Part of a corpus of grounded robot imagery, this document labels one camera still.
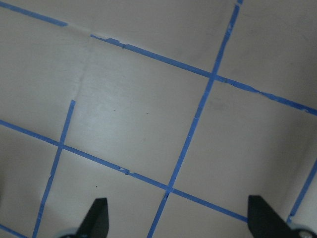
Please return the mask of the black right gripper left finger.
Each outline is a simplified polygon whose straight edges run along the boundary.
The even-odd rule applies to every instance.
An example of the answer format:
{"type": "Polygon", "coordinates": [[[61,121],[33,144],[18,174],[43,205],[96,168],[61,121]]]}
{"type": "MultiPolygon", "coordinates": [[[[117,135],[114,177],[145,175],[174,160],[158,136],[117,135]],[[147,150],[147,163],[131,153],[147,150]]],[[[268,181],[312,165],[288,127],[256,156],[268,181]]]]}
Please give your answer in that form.
{"type": "Polygon", "coordinates": [[[76,232],[77,238],[106,238],[109,231],[107,198],[97,198],[76,232]]]}

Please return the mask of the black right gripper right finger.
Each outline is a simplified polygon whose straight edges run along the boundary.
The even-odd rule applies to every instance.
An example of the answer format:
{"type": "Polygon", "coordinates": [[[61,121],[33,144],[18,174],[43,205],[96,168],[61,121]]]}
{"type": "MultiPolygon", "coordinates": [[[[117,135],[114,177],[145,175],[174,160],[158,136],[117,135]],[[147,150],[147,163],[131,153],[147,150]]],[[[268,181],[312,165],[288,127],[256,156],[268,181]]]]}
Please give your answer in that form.
{"type": "Polygon", "coordinates": [[[259,195],[248,197],[248,229],[254,238],[294,238],[290,227],[259,195]]]}

